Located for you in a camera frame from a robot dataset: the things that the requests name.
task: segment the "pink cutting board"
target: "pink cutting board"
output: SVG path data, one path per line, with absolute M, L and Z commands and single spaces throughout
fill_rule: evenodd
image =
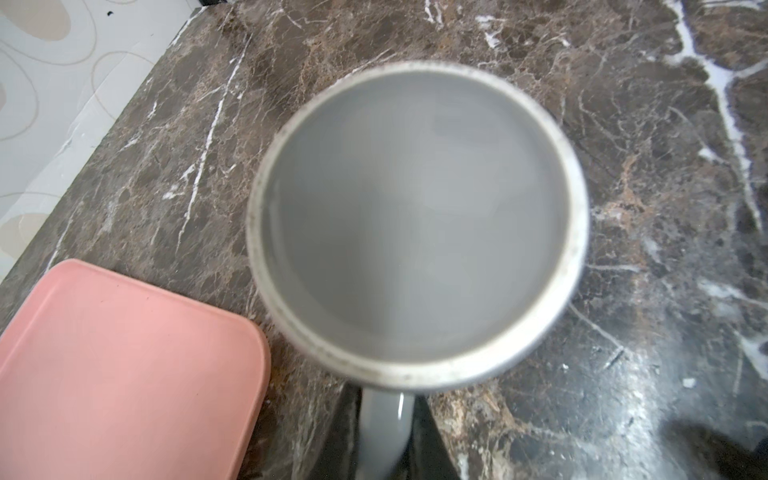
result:
M 242 316 L 66 260 L 0 336 L 0 478 L 236 478 L 269 374 Z

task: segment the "mug handle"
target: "mug handle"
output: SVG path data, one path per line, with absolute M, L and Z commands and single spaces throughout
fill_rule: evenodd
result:
M 392 474 L 411 438 L 414 399 L 410 393 L 362 389 L 355 480 Z

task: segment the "brown marble surface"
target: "brown marble surface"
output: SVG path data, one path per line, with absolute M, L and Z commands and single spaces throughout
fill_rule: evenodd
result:
M 749 449 L 768 435 L 767 25 L 761 0 L 209 7 L 0 285 L 0 326 L 71 257 L 247 316 L 273 371 L 240 478 L 302 478 L 342 380 L 287 345 L 258 299 L 250 182 L 276 130 L 339 78 L 457 61 L 551 112 L 593 206 L 588 267 L 544 343 L 497 378 L 430 397 L 457 470 L 719 478 L 714 432 Z

